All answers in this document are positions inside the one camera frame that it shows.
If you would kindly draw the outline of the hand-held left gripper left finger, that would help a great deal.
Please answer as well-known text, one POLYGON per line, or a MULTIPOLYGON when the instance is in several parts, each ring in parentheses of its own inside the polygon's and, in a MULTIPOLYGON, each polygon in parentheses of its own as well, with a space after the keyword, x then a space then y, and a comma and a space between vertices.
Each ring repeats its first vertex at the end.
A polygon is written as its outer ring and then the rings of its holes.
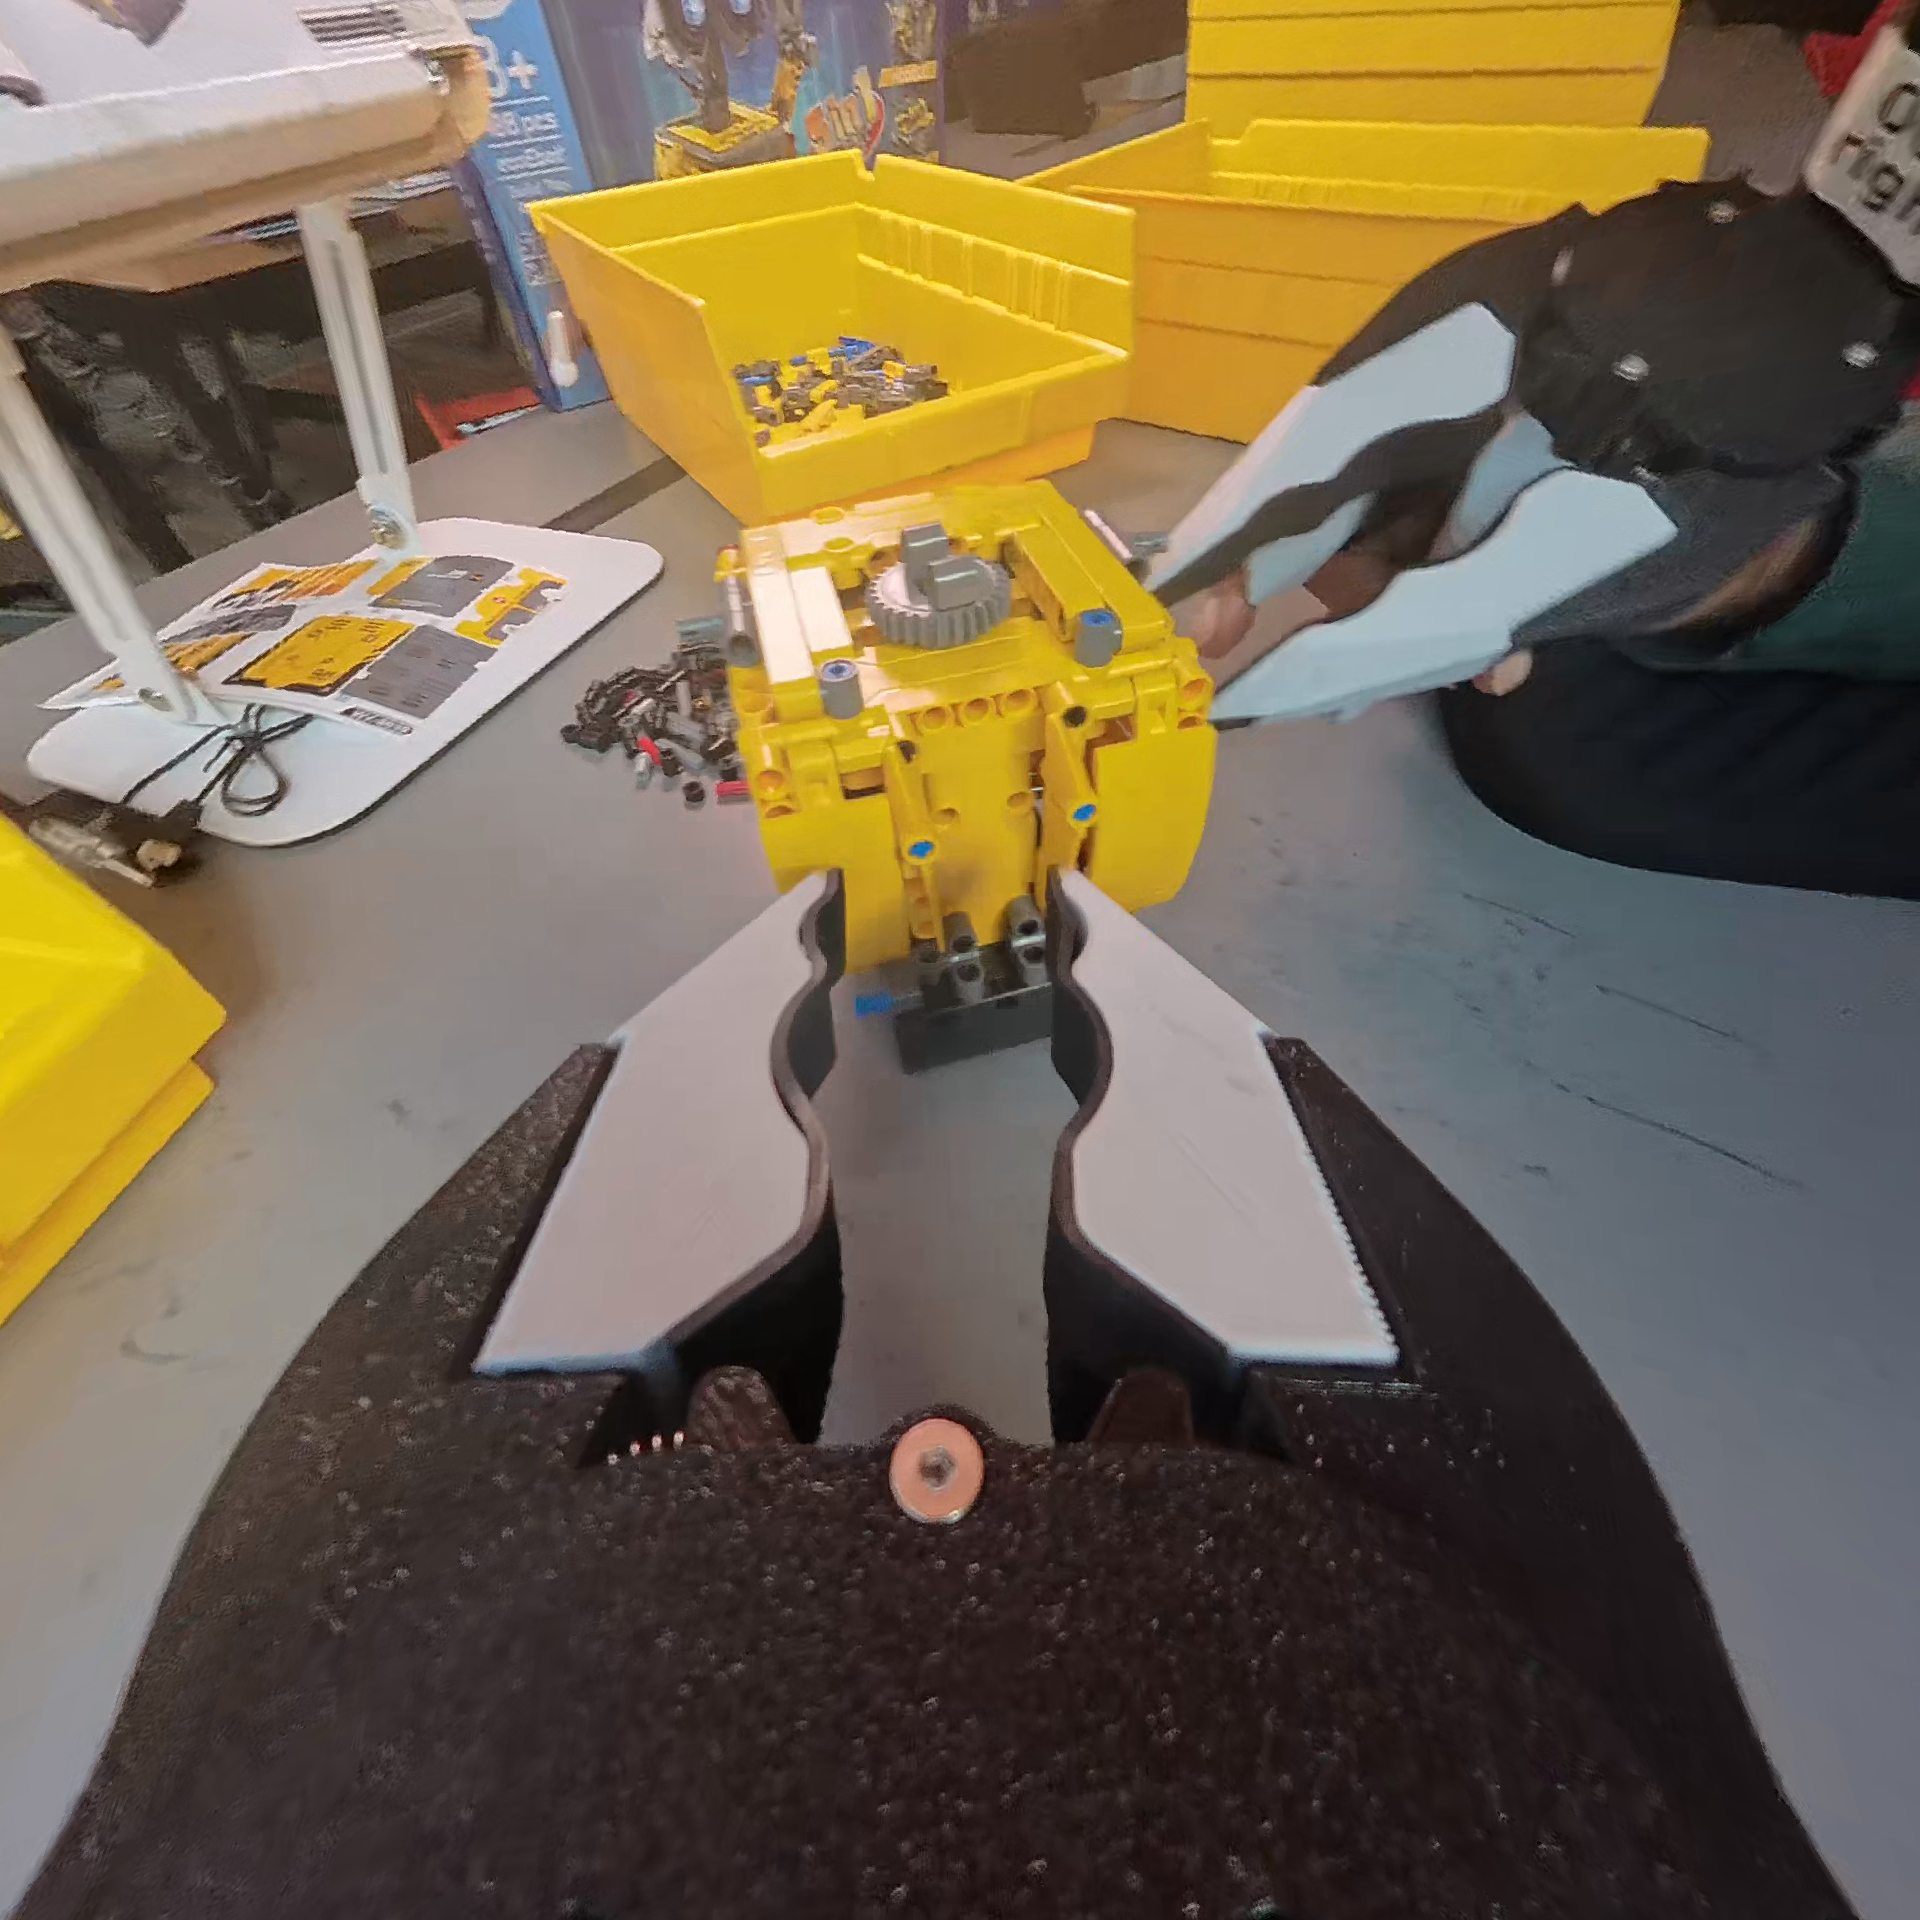
POLYGON ((846 885, 814 872, 614 1030, 477 1376, 614 1377, 604 1430, 649 1441, 745 1369, 820 1438, 846 1286, 816 1097, 842 972, 846 885))

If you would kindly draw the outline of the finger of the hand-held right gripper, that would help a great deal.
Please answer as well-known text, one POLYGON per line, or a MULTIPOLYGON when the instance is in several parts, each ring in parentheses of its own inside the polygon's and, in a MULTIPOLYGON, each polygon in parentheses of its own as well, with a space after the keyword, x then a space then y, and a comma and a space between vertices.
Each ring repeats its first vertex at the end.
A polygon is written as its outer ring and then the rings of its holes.
POLYGON ((1503 659, 1520 630, 1644 563, 1676 523, 1638 485, 1553 468, 1525 486, 1493 531, 1402 571, 1366 608, 1296 630, 1212 703, 1218 726, 1356 717, 1460 681, 1503 659))
POLYGON ((1381 496, 1464 471, 1500 424, 1516 359, 1516 333, 1464 304, 1296 390, 1170 531, 1146 590, 1185 600, 1241 576, 1263 600, 1302 584, 1381 496))

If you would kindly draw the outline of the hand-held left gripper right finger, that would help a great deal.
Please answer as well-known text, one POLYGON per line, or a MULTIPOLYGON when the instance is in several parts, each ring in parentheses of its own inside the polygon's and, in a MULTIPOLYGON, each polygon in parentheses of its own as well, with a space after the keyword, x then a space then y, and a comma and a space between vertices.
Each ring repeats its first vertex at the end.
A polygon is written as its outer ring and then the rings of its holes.
POLYGON ((1164 1371, 1205 1438, 1249 1380, 1391 1384, 1400 1341, 1255 1013, 1092 877, 1046 895, 1049 1057, 1073 1110, 1046 1188, 1046 1415, 1088 1439, 1164 1371))

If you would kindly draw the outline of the yellow lego beam assembly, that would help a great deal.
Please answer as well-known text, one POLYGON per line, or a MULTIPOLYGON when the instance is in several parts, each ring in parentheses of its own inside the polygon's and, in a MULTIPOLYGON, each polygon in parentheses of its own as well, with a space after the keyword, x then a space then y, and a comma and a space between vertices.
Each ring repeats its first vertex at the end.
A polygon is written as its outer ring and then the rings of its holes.
POLYGON ((714 563, 714 611, 680 628, 742 686, 764 723, 852 723, 868 709, 840 591, 825 564, 792 566, 778 535, 742 535, 714 563))
POLYGON ((1110 664, 1175 641, 1172 613, 1146 591, 1120 550, 1064 496, 1042 486, 1021 509, 1000 556, 1015 597, 1078 664, 1110 664))

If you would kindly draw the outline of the yellow black lego truck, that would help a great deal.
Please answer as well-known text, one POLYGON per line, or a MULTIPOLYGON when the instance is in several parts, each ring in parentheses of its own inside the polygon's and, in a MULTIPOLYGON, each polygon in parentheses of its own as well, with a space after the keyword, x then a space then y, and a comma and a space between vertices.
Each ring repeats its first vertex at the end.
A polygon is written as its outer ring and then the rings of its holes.
POLYGON ((774 886, 840 872, 846 968, 873 977, 860 1009, 892 1027, 902 1071, 1042 1039, 1052 877, 1161 905, 1209 816, 1214 681, 1196 641, 1078 664, 1000 550, 935 520, 805 558, 840 591, 868 709, 735 711, 774 886))

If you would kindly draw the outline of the yellow lego panel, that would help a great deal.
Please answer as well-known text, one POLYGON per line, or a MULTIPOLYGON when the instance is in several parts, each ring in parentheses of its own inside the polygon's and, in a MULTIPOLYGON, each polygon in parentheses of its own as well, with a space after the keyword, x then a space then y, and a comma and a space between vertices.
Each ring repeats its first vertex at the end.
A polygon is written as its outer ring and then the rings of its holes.
POLYGON ((745 531, 737 545, 745 545, 750 535, 777 536, 784 563, 797 566, 805 558, 820 556, 826 548, 898 545, 902 531, 935 520, 954 544, 999 545, 1000 540, 1038 520, 1040 502, 1049 493, 1046 480, 1024 478, 863 497, 745 531))

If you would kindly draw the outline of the person's right forearm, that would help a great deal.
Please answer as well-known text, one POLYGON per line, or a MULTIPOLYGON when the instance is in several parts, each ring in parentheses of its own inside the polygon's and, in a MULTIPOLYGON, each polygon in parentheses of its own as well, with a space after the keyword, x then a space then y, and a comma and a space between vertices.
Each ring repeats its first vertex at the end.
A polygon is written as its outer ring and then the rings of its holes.
POLYGON ((1917 683, 1917 456, 1886 443, 1855 471, 1854 519, 1826 571, 1745 641, 1767 672, 1917 683))

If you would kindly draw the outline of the pile of small lego parts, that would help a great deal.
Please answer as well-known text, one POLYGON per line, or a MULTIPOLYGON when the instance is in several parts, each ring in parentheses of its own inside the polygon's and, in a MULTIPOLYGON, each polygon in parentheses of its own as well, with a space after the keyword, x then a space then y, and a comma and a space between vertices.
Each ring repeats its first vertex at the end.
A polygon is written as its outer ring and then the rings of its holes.
POLYGON ((682 636, 661 664, 629 664, 589 681, 560 742, 623 759, 637 791, 656 787, 686 809, 750 799, 729 661, 717 640, 682 636))

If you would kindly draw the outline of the dark lego pieces heap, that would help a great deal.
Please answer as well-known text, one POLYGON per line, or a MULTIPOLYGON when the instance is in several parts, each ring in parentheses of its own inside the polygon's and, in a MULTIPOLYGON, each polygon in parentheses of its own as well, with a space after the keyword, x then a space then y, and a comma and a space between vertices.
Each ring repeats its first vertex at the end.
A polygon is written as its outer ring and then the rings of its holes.
POLYGON ((854 333, 788 356, 746 359, 729 374, 756 448, 823 441, 951 392, 937 363, 854 333))

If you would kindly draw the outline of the printed lego leaflet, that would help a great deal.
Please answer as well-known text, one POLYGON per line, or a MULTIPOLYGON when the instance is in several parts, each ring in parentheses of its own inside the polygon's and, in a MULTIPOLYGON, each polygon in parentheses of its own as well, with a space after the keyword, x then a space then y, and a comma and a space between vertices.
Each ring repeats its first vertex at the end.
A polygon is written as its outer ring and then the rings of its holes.
POLYGON ((265 564, 158 645, 217 703, 408 733, 566 591, 558 571, 486 556, 265 564))

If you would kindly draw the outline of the person's right hand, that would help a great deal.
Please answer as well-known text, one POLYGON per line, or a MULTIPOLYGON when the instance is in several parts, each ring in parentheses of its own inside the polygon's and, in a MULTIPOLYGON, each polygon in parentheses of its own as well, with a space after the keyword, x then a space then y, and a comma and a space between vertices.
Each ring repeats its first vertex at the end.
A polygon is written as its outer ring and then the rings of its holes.
POLYGON ((1391 581, 1429 556, 1449 523, 1440 493, 1383 497, 1313 573, 1255 595, 1255 563, 1214 582, 1196 603, 1191 636, 1215 681, 1231 681, 1298 632, 1369 608, 1391 581))

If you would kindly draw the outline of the nested yellow bins stack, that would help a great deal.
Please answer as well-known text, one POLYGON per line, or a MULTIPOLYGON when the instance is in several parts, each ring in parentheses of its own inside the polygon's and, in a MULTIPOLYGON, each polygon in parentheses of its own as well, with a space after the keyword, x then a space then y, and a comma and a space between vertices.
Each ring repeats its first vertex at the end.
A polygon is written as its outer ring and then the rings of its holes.
POLYGON ((1414 275, 1697 179, 1676 3, 1197 3, 1175 128, 1032 184, 1136 217, 1124 416, 1249 441, 1414 275))

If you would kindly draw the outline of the black padded wrist rest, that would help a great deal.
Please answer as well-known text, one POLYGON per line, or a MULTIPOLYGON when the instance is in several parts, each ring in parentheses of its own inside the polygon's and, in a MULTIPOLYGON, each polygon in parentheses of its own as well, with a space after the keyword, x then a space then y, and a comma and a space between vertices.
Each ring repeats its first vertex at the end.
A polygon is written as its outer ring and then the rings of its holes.
POLYGON ((1460 781, 1549 848, 1640 872, 1917 901, 1917 692, 1553 646, 1434 700, 1460 781))

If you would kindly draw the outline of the yellow plastic bin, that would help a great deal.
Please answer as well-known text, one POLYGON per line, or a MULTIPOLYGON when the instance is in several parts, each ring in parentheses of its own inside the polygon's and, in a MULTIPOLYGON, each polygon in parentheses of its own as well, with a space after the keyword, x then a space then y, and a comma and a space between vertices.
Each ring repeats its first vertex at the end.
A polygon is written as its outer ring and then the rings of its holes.
POLYGON ((533 206, 621 413, 753 526, 1088 456, 1129 400, 1136 215, 849 150, 533 206), (764 428, 735 371, 840 336, 945 396, 764 428))
POLYGON ((1 1317, 212 1092, 226 1008, 151 933, 1 824, 1 1317))

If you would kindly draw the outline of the white board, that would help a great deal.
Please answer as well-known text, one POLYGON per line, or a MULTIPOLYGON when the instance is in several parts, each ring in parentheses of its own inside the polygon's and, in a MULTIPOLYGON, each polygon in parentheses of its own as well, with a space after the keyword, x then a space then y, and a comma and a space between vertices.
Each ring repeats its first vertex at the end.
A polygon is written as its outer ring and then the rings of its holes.
MULTIPOLYGON (((418 540, 415 556, 517 559, 566 576, 569 590, 558 605, 519 628, 502 656, 414 732, 393 733, 342 717, 253 703, 233 709, 212 700, 220 715, 210 726, 181 725, 144 707, 104 662, 44 702, 55 723, 26 751, 29 775, 39 783, 153 814, 192 803, 208 835, 240 848, 319 841, 370 816, 494 709, 645 595, 663 571, 649 544, 486 519, 430 519, 420 523, 418 540)), ((359 558, 414 556, 370 544, 346 559, 359 558)), ((280 563, 248 564, 192 608, 265 564, 280 563)))

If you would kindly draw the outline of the orange plastic crate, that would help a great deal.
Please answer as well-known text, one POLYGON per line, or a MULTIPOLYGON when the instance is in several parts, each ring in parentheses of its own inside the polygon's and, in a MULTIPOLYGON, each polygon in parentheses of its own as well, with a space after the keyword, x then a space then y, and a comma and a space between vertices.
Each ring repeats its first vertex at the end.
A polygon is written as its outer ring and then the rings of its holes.
POLYGON ((458 398, 426 398, 415 390, 414 407, 437 451, 452 451, 497 424, 536 416, 543 409, 538 396, 525 385, 458 398))

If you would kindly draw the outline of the white stand leg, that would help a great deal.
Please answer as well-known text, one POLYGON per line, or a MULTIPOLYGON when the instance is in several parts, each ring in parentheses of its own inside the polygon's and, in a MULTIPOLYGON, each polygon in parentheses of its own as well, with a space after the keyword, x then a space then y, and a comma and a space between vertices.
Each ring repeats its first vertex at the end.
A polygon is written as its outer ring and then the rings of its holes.
POLYGON ((372 542, 414 556, 415 493, 366 245, 344 200, 301 203, 295 217, 372 542))

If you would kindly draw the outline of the blue toy kit box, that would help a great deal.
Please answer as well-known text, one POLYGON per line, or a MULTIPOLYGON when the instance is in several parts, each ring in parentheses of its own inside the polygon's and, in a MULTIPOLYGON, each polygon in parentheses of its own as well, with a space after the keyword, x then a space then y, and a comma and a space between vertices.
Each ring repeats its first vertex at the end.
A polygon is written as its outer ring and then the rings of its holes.
POLYGON ((488 121, 452 172, 542 403, 608 398, 529 208, 770 159, 937 159, 945 5, 461 3, 488 121), (543 317, 566 308, 581 381, 560 390, 543 317))

